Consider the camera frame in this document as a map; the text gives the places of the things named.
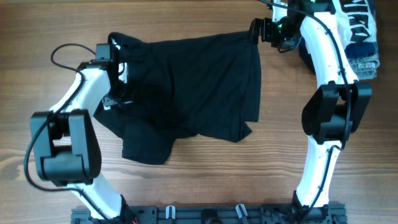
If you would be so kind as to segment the black t-shirt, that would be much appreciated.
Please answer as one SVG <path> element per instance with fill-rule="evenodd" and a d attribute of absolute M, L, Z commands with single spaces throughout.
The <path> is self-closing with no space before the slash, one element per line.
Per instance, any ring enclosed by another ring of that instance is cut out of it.
<path fill-rule="evenodd" d="M 95 118 L 123 142 L 122 157 L 162 165 L 196 135 L 239 142 L 259 119 L 261 62 L 247 32 L 143 42 L 110 33 L 127 63 L 132 102 Z"/>

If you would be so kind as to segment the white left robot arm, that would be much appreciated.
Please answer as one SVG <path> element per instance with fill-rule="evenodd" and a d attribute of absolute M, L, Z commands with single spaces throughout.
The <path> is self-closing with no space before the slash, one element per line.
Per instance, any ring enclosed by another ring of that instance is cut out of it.
<path fill-rule="evenodd" d="M 119 50 L 98 44 L 93 60 L 73 69 L 75 81 L 48 111 L 30 118 L 32 139 L 24 157 L 28 183 L 44 192 L 71 192 L 88 209 L 92 223 L 137 223 L 124 197 L 101 173 L 101 150 L 92 124 L 103 99 L 120 102 L 126 94 L 119 76 Z"/>

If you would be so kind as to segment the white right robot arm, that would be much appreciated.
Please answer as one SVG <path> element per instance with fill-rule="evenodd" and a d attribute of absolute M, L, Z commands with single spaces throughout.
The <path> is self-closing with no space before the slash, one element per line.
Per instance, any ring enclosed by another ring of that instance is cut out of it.
<path fill-rule="evenodd" d="M 271 18 L 251 24 L 254 42 L 269 42 L 280 53 L 299 46 L 311 57 L 317 90 L 302 111 L 308 149 L 302 179 L 287 205 L 265 205 L 267 222 L 338 223 L 342 209 L 329 204 L 329 188 L 341 151 L 370 101 L 370 85 L 360 83 L 348 63 L 338 33 L 333 1 L 264 1 Z"/>

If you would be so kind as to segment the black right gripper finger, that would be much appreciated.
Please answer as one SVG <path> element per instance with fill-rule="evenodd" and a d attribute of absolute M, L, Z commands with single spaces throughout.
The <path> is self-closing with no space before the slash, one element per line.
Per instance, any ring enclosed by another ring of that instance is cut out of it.
<path fill-rule="evenodd" d="M 254 19 L 249 28 L 250 33 L 264 33 L 266 27 L 266 19 Z"/>
<path fill-rule="evenodd" d="M 259 36 L 261 34 L 261 28 L 258 26 L 251 26 L 250 27 L 250 41 L 252 44 L 259 43 Z"/>

